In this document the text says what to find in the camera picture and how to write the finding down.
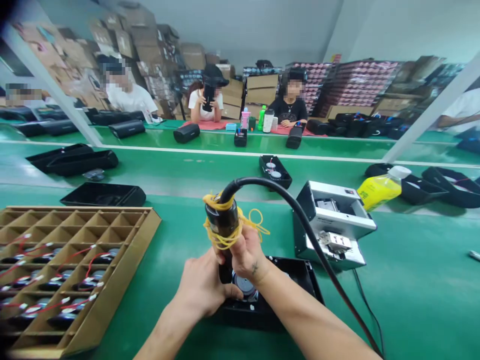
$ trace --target woman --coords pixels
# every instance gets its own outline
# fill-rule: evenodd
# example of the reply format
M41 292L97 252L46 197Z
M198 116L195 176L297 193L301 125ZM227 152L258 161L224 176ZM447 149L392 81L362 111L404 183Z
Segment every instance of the woman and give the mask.
M218 123L222 118L224 102L220 87L228 84L222 76L222 72L213 64L207 64L203 71L204 78L217 79L217 88L215 89L214 100L210 102L211 111L205 111L203 105L207 102L204 97L204 84L201 81L195 81L188 89L188 108L190 109L191 122L198 124L200 121L214 121Z
M282 86L276 99L268 107L278 118L278 124L284 128L293 127L298 121L307 123L309 115L305 101L300 98L304 89L305 71L291 69L288 73L288 82Z

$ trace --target white bottle cap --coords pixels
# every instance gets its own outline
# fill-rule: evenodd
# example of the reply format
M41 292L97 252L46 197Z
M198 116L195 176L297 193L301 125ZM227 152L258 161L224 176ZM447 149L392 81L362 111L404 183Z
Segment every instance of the white bottle cap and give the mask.
M405 179L412 171L403 166L394 166L388 170L388 173L396 178Z

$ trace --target person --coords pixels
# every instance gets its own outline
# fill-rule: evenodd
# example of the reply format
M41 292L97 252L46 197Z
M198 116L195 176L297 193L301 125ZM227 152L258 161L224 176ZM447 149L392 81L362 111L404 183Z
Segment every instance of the person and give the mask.
M115 110L123 112L150 111L157 115L157 105L143 87L133 83L124 65L113 56L99 55L97 58L107 82L106 95Z
M282 86L276 99L270 104L278 124L284 128L293 127L298 121L307 124L309 115L305 101L300 98L305 84L305 71L301 68L288 72L286 86Z
M254 228L244 225L230 251L235 273L256 287L306 359L380 359L345 323L265 257ZM134 360L174 359L200 319L213 315L226 298L243 298L236 285L220 282L219 264L224 262L224 256L212 247L200 258L185 262L175 296Z
M460 95L438 118L435 128L448 133L462 133L480 125L480 88Z
M221 83L226 82L222 72L213 64L207 64L203 71L203 77L218 78ZM220 86L215 89L214 100L210 102L211 111L205 111L203 105L207 102L204 97L205 86L202 81L195 81L188 89L188 108L190 109L191 122L198 124L200 121L214 121L218 123L222 118L224 100L220 92Z

